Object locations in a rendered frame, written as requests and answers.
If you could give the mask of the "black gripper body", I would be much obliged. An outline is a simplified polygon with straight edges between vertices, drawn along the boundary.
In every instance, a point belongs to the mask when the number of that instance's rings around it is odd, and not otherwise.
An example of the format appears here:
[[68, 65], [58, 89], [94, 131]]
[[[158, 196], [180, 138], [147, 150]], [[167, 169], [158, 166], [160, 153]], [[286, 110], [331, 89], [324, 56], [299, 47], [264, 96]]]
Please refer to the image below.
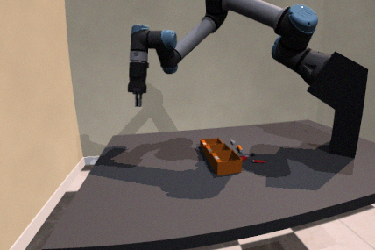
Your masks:
[[130, 69], [128, 92], [146, 93], [146, 75], [149, 63], [147, 62], [148, 53], [141, 51], [130, 51]]

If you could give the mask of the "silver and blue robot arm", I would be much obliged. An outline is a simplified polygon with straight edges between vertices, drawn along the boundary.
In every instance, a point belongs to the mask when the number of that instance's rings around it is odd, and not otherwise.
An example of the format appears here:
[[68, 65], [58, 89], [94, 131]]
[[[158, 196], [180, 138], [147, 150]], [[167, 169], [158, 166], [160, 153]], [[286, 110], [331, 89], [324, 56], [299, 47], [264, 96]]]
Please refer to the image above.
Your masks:
[[[177, 42], [174, 31], [150, 31], [147, 25], [131, 28], [131, 51], [156, 49], [163, 71], [173, 74], [178, 63], [224, 22], [228, 11], [270, 26], [279, 35], [272, 46], [272, 57], [292, 69], [310, 86], [331, 54], [314, 51], [308, 43], [315, 32], [318, 17], [305, 5], [282, 9], [261, 0], [205, 0], [202, 22]], [[277, 24], [278, 23], [278, 24]]]

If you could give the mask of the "red usb stick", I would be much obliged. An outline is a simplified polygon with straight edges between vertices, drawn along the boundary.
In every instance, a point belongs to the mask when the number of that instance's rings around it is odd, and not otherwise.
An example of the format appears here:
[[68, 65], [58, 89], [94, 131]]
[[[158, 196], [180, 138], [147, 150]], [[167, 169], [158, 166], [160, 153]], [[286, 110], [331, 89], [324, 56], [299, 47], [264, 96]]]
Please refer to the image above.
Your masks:
[[242, 157], [240, 157], [240, 158], [242, 159], [242, 161], [244, 161], [244, 160], [246, 160], [248, 157], [249, 157], [249, 156], [246, 155], [246, 156], [242, 156]]

